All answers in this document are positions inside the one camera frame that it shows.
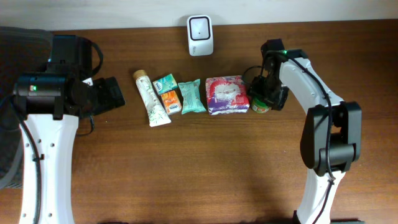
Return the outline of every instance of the orange packet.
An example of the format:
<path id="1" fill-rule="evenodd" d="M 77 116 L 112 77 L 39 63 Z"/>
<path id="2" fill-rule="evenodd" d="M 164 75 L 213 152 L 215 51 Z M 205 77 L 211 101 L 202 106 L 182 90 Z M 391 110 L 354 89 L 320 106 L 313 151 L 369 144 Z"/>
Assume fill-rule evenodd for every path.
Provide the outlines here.
<path id="1" fill-rule="evenodd" d="M 174 90 L 161 94 L 164 108 L 168 115 L 180 112 L 182 109 L 180 100 Z"/>

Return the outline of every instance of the wooden table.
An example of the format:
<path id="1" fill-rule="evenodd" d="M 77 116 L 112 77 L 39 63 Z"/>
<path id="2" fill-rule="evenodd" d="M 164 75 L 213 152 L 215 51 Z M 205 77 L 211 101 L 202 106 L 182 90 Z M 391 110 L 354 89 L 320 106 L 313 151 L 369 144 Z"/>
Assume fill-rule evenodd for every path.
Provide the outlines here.
<path id="1" fill-rule="evenodd" d="M 215 26 L 215 51 L 191 57 L 185 27 L 74 30 L 105 55 L 98 77 L 118 79 L 126 106 L 95 117 L 76 138 L 72 207 L 76 223 L 238 223 L 290 218 L 303 197 L 299 143 L 305 113 L 293 94 L 282 111 L 175 114 L 150 128 L 131 74 L 178 82 L 241 75 L 261 63 L 260 46 L 283 38 L 308 54 L 323 81 L 363 110 L 362 151 L 341 182 L 332 219 L 398 220 L 398 21 Z M 82 121 L 80 131 L 89 130 Z M 17 223 L 21 190 L 0 191 L 0 222 Z"/>

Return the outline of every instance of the cable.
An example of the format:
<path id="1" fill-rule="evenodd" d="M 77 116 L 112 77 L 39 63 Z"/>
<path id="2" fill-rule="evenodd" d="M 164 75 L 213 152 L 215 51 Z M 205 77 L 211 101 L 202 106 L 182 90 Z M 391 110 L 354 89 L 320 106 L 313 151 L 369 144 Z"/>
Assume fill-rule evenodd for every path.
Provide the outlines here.
<path id="1" fill-rule="evenodd" d="M 91 133 L 94 131 L 94 117 L 93 117 L 93 115 L 90 115 L 90 125 L 91 125 L 91 130 L 90 130 L 89 133 L 86 133 L 86 134 L 76 134 L 76 136 L 79 136 L 79 137 L 81 137 L 81 136 L 87 136 L 87 135 L 91 134 Z"/>
<path id="2" fill-rule="evenodd" d="M 42 172 L 40 168 L 40 156 L 39 152 L 37 150 L 35 141 L 32 137 L 32 134 L 30 133 L 29 129 L 27 128 L 25 121 L 23 120 L 22 116 L 19 114 L 18 110 L 16 110 L 14 103 L 12 102 L 13 97 L 10 99 L 11 107 L 14 110 L 19 123 L 21 124 L 22 129 L 26 133 L 26 136 L 30 142 L 30 146 L 32 147 L 33 153 L 34 153 L 34 158 L 33 161 L 36 164 L 36 208 L 35 208 L 35 217 L 34 217 L 34 224 L 39 223 L 40 219 L 40 210 L 41 210 L 41 204 L 42 204 Z"/>
<path id="3" fill-rule="evenodd" d="M 313 224 L 315 224 L 318 219 L 321 217 L 323 211 L 325 210 L 326 207 L 326 203 L 328 201 L 328 197 L 329 197 L 329 193 L 331 190 L 332 185 L 334 185 L 334 181 L 335 181 L 335 176 L 333 175 L 332 171 L 331 171 L 331 166 L 330 166 L 330 134 L 331 134 L 331 125 L 332 125 L 332 109 L 331 109 L 331 101 L 329 98 L 329 94 L 326 92 L 326 90 L 324 89 L 323 85 L 320 83 L 319 79 L 317 79 L 315 77 L 315 75 L 313 75 L 310 71 L 308 71 L 307 68 L 305 68 L 302 64 L 300 64 L 296 59 L 294 59 L 293 57 L 290 57 L 287 54 L 284 54 L 282 52 L 278 52 L 278 51 L 268 51 L 264 57 L 262 58 L 262 67 L 264 68 L 264 63 L 265 63 L 265 58 L 266 55 L 268 54 L 274 54 L 274 55 L 281 55 L 283 57 L 286 57 L 287 59 L 293 61 L 298 67 L 300 67 L 308 76 L 310 76 L 315 83 L 317 83 L 317 85 L 319 86 L 319 88 L 321 89 L 321 92 L 323 93 L 323 95 L 325 96 L 326 102 L 328 103 L 328 130 L 326 132 L 326 146 L 325 146 L 325 152 L 326 152 L 326 170 L 330 176 L 329 184 L 328 184 L 328 188 L 326 190 L 326 196 L 325 196 L 325 201 L 323 202 L 322 208 L 319 211 L 319 214 L 317 215 L 317 217 L 315 218 Z"/>
<path id="4" fill-rule="evenodd" d="M 249 70 L 251 70 L 251 69 L 253 69 L 253 68 L 263 68 L 263 67 L 260 66 L 260 65 L 255 65 L 255 66 L 251 66 L 250 68 L 246 69 L 246 71 L 244 71 L 244 73 L 243 73 L 243 75 L 242 75 L 242 80 L 243 80 L 244 83 L 250 84 L 249 82 L 247 82 L 247 81 L 244 79 L 244 76 L 245 76 L 246 72 L 248 72 Z"/>
<path id="5" fill-rule="evenodd" d="M 7 95 L 6 97 L 4 97 L 1 101 L 0 101 L 0 108 L 2 108 L 3 104 L 11 97 L 12 95 Z M 14 128 L 14 129 L 7 129 L 4 128 L 2 126 L 0 126 L 0 131 L 3 132 L 15 132 L 15 131 L 19 131 L 19 127 Z"/>

